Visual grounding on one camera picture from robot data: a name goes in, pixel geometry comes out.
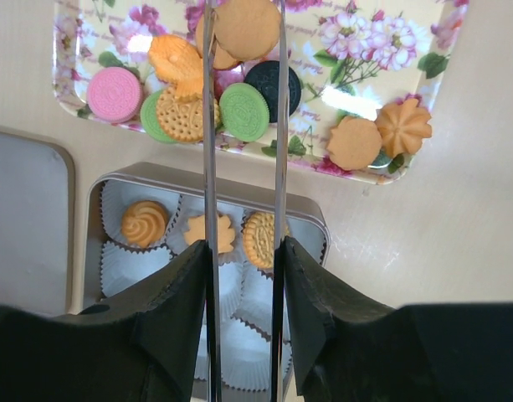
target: green cookie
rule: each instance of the green cookie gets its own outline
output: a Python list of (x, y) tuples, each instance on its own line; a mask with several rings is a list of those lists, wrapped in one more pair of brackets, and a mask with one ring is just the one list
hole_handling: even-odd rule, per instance
[(154, 92), (148, 96), (141, 106), (141, 124), (150, 137), (154, 138), (159, 142), (165, 142), (166, 144), (174, 144), (177, 141), (170, 138), (159, 125), (156, 115), (156, 103), (162, 94), (163, 90)]
[(219, 101), (224, 128), (241, 141), (260, 139), (269, 127), (269, 108), (264, 97), (251, 85), (231, 84)]

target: black cookie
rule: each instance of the black cookie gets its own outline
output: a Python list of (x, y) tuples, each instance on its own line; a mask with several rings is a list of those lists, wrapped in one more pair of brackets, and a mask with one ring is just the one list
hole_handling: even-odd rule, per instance
[[(290, 67), (290, 116), (300, 104), (300, 81), (297, 74)], [(264, 61), (253, 67), (245, 77), (245, 83), (252, 85), (265, 98), (269, 107), (269, 122), (278, 120), (279, 104), (279, 62), (275, 60)]]

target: tray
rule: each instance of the tray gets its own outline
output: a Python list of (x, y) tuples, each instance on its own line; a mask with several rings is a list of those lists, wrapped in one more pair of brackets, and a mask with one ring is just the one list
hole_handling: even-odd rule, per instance
[[(176, 193), (183, 197), (203, 197), (204, 181), (202, 174), (185, 172), (151, 163), (137, 163), (99, 178), (89, 194), (83, 308), (93, 305), (104, 296), (100, 288), (100, 265), (102, 247), (110, 238), (104, 230), (100, 208), (102, 189), (108, 182), (123, 182), (125, 187), (130, 186), (135, 190), (140, 189), (139, 191), (142, 191), (143, 198), (150, 198), (152, 192), (156, 195), (152, 199), (160, 198), (159, 193), (164, 193), (164, 196)], [(243, 210), (274, 211), (273, 190), (230, 182), (220, 178), (217, 179), (216, 184), (217, 198), (220, 203), (239, 206)], [(302, 237), (305, 237), (303, 243), (306, 249), (323, 265), (327, 257), (331, 237), (320, 208), (311, 199), (293, 194), (287, 195), (287, 205), (286, 217), (288, 218), (292, 234), (301, 233)], [(314, 248), (310, 241), (307, 241), (306, 236), (308, 234), (310, 234), (311, 240), (317, 239), (315, 243), (323, 240), (321, 242), (323, 244), (322, 249)], [(288, 390), (291, 375), (292, 370), (290, 369), (285, 377), (285, 394)], [(192, 396), (206, 399), (205, 381), (194, 381)], [(241, 391), (230, 388), (225, 384), (223, 385), (224, 402), (263, 402), (266, 400), (269, 400), (267, 392)]]
[[(376, 184), (400, 178), (412, 160), (409, 155), (393, 160), (380, 155), (373, 164), (377, 167), (360, 171), (340, 169), (325, 149), (329, 129), (351, 114), (373, 120), (385, 103), (410, 96), (432, 109), (468, 2), (286, 0), (289, 65), (303, 85), (300, 107), (290, 118), (290, 165)], [(203, 4), (204, 0), (57, 0), (53, 86), (59, 103), (74, 116), (98, 120), (86, 105), (85, 94), (92, 76), (107, 66), (132, 71), (147, 94), (161, 89), (164, 84), (147, 62), (146, 37), (170, 33), (192, 40)], [(278, 50), (267, 59), (278, 59)], [(216, 95), (243, 80), (256, 63), (217, 72)], [(117, 126), (144, 132), (137, 120)], [(252, 143), (219, 129), (217, 148), (271, 159), (275, 138), (275, 125)]]

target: beige table surface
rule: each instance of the beige table surface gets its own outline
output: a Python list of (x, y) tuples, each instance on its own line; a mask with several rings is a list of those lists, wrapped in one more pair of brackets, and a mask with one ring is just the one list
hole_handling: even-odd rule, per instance
[[(288, 174), (289, 192), (313, 198), (326, 217), (326, 268), (391, 306), (513, 300), (513, 0), (472, 3), (433, 112), (434, 137), (402, 180), (374, 187)], [(91, 184), (139, 161), (201, 172), (203, 158), (199, 147), (164, 147), (63, 111), (50, 85), (52, 20), (52, 0), (0, 1), (0, 130), (54, 142), (74, 159), (69, 310), (77, 311)], [(270, 163), (221, 152), (217, 171), (274, 186)]]

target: metal tongs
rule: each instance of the metal tongs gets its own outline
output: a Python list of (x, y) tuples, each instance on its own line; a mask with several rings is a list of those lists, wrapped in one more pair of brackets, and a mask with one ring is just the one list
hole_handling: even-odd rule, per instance
[[(215, 193), (215, 125), (213, 117), (213, 60), (216, 41), (213, 24), (215, 22), (215, 0), (206, 0), (204, 11), (204, 87), (203, 87), (203, 128), (204, 128), (204, 180), (206, 205), (206, 239), (211, 250), (206, 287), (206, 318), (208, 320), (208, 401), (221, 400), (221, 353), (220, 319), (218, 304), (218, 239), (217, 239), (217, 195)], [(282, 336), (285, 284), (285, 211), (286, 173), (288, 158), (288, 118), (290, 115), (290, 90), (288, 88), (288, 47), (285, 33), (285, 0), (280, 0), (280, 67), (279, 104), (277, 126), (277, 157), (274, 181), (274, 268), (273, 268), (273, 329), (271, 340), (270, 398), (281, 401), (282, 390)]]

